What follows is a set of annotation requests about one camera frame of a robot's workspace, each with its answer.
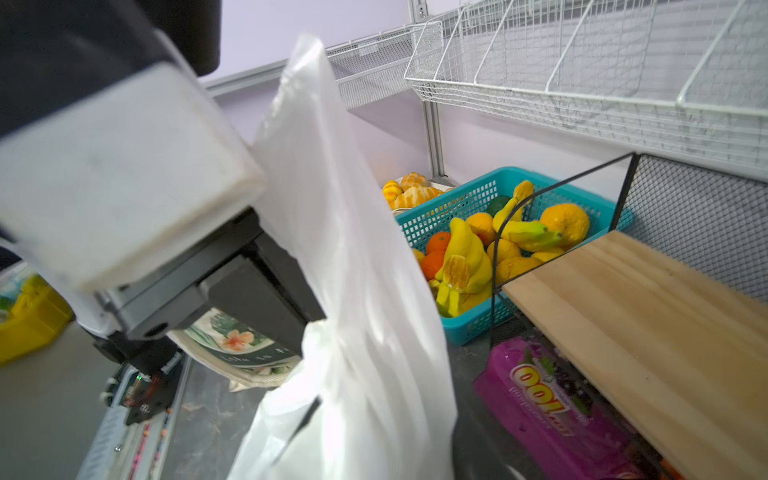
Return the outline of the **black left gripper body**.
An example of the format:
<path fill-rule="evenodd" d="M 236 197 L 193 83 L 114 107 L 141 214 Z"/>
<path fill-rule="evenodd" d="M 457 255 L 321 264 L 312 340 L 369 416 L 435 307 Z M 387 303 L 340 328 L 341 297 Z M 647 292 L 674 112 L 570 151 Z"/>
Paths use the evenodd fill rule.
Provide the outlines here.
<path fill-rule="evenodd" d="M 262 228 L 252 209 L 225 222 L 144 278 L 95 295 L 117 324 L 94 345 L 127 360 L 212 309 L 298 354 L 306 325 L 323 318 L 297 261 Z"/>

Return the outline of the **white plastic grocery bag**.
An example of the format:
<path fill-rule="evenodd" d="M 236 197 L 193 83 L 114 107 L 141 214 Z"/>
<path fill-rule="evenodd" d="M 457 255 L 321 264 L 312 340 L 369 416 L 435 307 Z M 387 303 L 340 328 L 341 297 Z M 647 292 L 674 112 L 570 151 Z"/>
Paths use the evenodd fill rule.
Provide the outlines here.
<path fill-rule="evenodd" d="M 450 479 L 457 406 L 430 289 L 349 127 L 323 43 L 302 33 L 251 147 L 264 231 L 322 311 L 261 400 L 233 479 Z"/>

